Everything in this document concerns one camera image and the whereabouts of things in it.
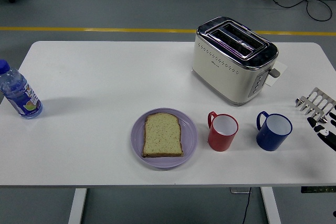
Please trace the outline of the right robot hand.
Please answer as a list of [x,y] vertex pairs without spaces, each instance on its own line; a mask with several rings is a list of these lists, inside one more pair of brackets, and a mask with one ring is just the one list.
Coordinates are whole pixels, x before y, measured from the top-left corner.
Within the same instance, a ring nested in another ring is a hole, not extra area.
[[308,123],[316,132],[319,139],[335,151],[335,134],[326,129],[321,123],[318,123],[314,118],[308,117]]

